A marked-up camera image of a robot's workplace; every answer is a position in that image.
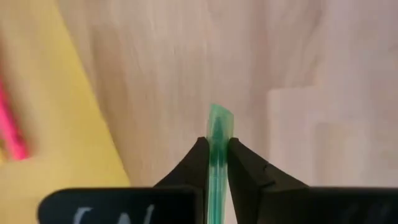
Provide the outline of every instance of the pink pen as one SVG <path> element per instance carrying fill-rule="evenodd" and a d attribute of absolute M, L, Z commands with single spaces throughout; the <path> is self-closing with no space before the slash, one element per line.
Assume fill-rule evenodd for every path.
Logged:
<path fill-rule="evenodd" d="M 27 158 L 25 142 L 20 135 L 19 128 L 12 117 L 8 106 L 6 92 L 0 82 L 0 129 L 6 142 L 6 147 L 16 160 Z"/>

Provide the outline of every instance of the light wood grain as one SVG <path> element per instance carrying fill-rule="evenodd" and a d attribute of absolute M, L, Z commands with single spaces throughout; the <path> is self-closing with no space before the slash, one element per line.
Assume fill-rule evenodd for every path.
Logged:
<path fill-rule="evenodd" d="M 205 134 L 210 103 L 310 184 L 398 185 L 397 1 L 60 8 L 134 185 L 154 184 Z"/>

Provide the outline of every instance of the green plastic strip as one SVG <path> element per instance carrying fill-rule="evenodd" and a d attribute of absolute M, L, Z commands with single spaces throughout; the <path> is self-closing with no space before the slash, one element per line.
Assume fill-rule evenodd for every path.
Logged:
<path fill-rule="evenodd" d="M 224 223 L 226 154 L 233 129 L 234 115 L 220 105 L 212 105 L 206 137 L 210 145 L 207 224 Z"/>

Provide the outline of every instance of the black plastic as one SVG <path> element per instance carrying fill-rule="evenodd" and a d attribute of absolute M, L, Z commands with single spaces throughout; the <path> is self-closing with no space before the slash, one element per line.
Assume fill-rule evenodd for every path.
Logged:
<path fill-rule="evenodd" d="M 309 187 L 235 138 L 228 179 L 239 224 L 398 223 L 397 189 Z"/>

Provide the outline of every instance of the yellow sticky note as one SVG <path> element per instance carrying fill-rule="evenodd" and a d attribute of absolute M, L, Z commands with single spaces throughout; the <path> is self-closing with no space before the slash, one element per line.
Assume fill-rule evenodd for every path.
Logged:
<path fill-rule="evenodd" d="M 128 186 L 56 3 L 0 1 L 0 37 L 31 154 L 0 166 L 0 223 L 37 223 L 39 202 L 58 189 Z"/>

